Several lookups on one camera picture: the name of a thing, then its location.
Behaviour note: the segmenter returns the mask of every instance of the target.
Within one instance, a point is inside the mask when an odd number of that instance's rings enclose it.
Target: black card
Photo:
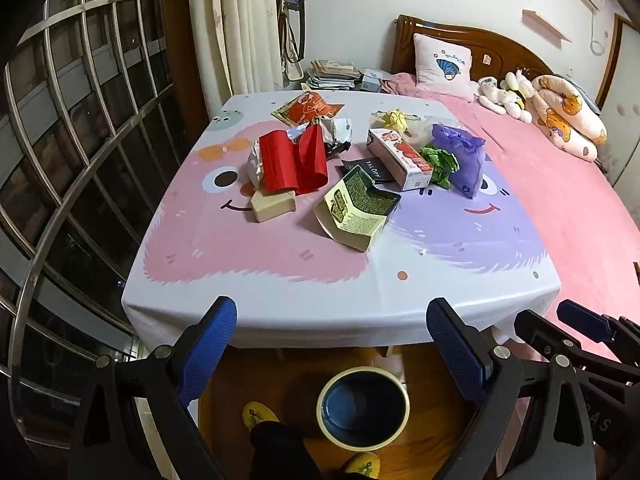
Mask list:
[[[372,178],[373,182],[377,184],[381,182],[395,182],[393,175],[389,173],[389,170],[376,156],[360,158],[359,160],[344,160],[342,165],[345,168],[345,173],[348,173],[355,166],[360,166],[365,173]]]

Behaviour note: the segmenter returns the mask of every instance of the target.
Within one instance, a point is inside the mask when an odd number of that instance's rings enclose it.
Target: bed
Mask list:
[[[546,314],[576,336],[582,347],[612,357],[609,350],[575,333],[556,317],[571,298],[591,310],[640,320],[640,233],[595,164],[556,149],[533,124],[499,116],[477,103],[427,92],[415,85],[414,34],[425,34],[472,51],[471,79],[521,69],[530,80],[553,71],[526,47],[488,30],[398,17],[392,61],[394,77],[385,91],[442,102],[466,128],[486,139],[486,149],[516,191],[560,276],[562,288]]]

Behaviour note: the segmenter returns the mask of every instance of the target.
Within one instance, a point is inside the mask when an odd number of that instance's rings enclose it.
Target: pink bedsheet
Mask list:
[[[547,319],[576,336],[585,350],[612,357],[556,317],[558,302],[570,298],[594,312],[640,322],[633,266],[640,260],[640,232],[596,165],[561,152],[533,124],[419,89],[413,75],[395,75],[385,90],[440,101],[486,139],[487,152],[516,191],[560,276],[562,288]]]

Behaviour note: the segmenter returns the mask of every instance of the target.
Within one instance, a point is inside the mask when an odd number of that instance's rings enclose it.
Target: white cable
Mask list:
[[[591,51],[593,52],[594,56],[602,56],[602,54],[604,54],[606,52],[606,47],[600,43],[599,41],[596,41],[593,39],[593,23],[595,21],[595,17],[596,17],[596,13],[595,11],[591,12],[591,44],[589,45]],[[596,49],[594,48],[594,46],[598,46],[600,49],[599,52],[596,51]]]

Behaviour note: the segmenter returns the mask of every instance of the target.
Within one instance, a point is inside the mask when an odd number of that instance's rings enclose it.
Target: black pants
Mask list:
[[[251,430],[254,463],[250,480],[322,480],[318,466],[295,431],[280,422],[261,422]],[[359,473],[344,480],[364,480]]]

